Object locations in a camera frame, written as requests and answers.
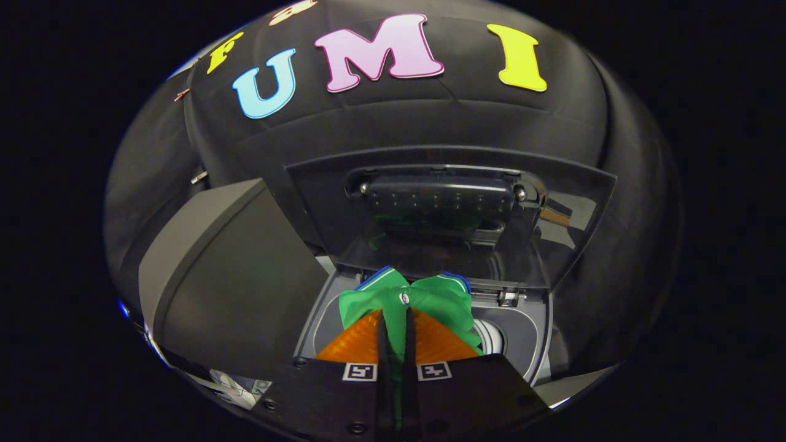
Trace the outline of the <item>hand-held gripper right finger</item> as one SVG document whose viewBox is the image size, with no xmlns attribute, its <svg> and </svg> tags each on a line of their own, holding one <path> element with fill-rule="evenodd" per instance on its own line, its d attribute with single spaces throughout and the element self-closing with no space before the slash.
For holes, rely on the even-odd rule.
<svg viewBox="0 0 786 442">
<path fill-rule="evenodd" d="M 432 316 L 407 312 L 402 439 L 506 441 L 548 415 L 505 356 L 479 355 Z"/>
</svg>

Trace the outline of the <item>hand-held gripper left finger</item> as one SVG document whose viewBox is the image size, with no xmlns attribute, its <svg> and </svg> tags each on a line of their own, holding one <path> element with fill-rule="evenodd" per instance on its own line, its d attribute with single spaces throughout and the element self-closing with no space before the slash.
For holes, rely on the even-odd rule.
<svg viewBox="0 0 786 442">
<path fill-rule="evenodd" d="M 376 363 L 297 357 L 280 366 L 255 406 L 267 430 L 295 441 L 382 441 L 394 431 L 394 400 L 381 310 L 357 325 L 371 325 Z"/>
</svg>

